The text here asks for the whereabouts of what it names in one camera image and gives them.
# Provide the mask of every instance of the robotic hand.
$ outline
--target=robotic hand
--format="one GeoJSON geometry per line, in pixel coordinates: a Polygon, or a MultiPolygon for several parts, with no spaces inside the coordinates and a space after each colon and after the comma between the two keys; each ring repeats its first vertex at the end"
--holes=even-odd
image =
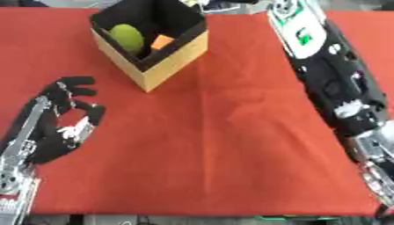
{"type": "Polygon", "coordinates": [[[99,125],[105,107],[74,99],[94,96],[90,76],[64,77],[32,98],[13,121],[0,144],[0,224],[19,225],[29,213],[40,179],[34,165],[51,162],[77,149],[99,125]],[[86,111],[73,127],[58,127],[72,109],[86,111]]]}
{"type": "Polygon", "coordinates": [[[394,120],[368,68],[313,0],[276,0],[267,11],[295,74],[321,117],[382,201],[394,206],[394,120]]]}

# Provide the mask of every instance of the wire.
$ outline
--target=wire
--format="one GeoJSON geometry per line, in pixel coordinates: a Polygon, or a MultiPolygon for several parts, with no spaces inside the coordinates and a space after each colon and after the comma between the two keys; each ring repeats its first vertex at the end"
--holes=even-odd
{"type": "Polygon", "coordinates": [[[157,224],[150,222],[150,218],[146,215],[137,215],[136,225],[157,225],[157,224]]]}

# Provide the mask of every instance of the yellow box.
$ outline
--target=yellow box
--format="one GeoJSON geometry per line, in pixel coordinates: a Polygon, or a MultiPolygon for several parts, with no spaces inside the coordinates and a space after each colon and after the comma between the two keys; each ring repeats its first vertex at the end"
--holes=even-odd
{"type": "Polygon", "coordinates": [[[91,26],[99,49],[147,92],[208,49],[205,18],[179,0],[124,0],[92,15],[91,26]],[[143,56],[129,53],[106,32],[118,24],[140,31],[147,48],[143,56]],[[173,41],[151,49],[159,35],[173,41]]]}

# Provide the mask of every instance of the red tablecloth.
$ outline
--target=red tablecloth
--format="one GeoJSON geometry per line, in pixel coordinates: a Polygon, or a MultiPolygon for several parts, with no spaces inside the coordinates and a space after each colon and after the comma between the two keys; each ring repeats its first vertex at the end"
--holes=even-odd
{"type": "MultiPolygon", "coordinates": [[[[106,119],[40,168],[35,213],[371,214],[377,206],[314,111],[265,15],[208,17],[209,50],[147,94],[71,9],[0,9],[0,130],[40,88],[88,74],[106,119]]],[[[330,13],[394,102],[394,14],[330,13]]]]}

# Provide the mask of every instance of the green ball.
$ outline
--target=green ball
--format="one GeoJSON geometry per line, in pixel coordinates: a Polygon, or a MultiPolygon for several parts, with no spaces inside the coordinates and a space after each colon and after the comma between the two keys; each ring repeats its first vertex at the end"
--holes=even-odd
{"type": "Polygon", "coordinates": [[[120,24],[114,26],[109,33],[128,52],[133,54],[141,53],[143,49],[143,36],[135,27],[120,24]]]}

